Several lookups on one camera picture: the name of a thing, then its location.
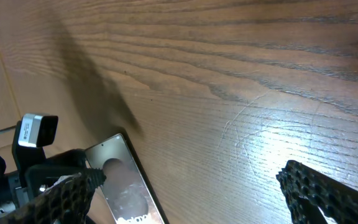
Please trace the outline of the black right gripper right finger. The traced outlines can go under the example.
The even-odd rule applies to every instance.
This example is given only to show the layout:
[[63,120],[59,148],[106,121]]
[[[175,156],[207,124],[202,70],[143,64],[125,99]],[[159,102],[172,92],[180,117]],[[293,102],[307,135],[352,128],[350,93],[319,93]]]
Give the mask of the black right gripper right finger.
[[358,191],[300,162],[276,175],[292,223],[358,223]]

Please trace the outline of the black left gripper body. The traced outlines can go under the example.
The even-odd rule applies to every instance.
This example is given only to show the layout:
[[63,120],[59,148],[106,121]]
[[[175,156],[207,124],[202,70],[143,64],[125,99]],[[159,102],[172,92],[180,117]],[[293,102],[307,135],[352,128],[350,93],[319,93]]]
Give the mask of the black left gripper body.
[[18,148],[12,151],[17,170],[8,175],[14,205],[25,205],[42,193],[42,185],[52,186],[63,175],[86,168],[86,155],[72,149],[47,158],[44,150]]

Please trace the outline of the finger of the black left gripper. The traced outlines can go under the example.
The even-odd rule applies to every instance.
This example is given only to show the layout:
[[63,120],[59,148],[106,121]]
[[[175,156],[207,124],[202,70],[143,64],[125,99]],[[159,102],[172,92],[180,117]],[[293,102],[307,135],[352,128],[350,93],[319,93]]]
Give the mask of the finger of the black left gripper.
[[106,180],[106,176],[102,169],[85,169],[83,171],[83,176],[89,191],[94,191],[102,186]]

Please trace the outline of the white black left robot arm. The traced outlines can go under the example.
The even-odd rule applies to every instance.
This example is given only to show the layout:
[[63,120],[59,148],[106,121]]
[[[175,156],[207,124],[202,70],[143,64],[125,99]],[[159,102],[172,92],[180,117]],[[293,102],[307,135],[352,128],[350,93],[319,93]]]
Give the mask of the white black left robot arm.
[[92,223],[95,190],[106,176],[86,165],[81,149],[45,157],[43,149],[13,144],[17,170],[0,156],[0,223]]

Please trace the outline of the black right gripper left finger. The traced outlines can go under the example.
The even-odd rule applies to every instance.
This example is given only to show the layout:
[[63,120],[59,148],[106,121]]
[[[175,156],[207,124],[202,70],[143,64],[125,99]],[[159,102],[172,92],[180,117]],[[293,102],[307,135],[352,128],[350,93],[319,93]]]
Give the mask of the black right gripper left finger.
[[0,218],[0,224],[84,224],[94,194],[92,178],[74,175]]

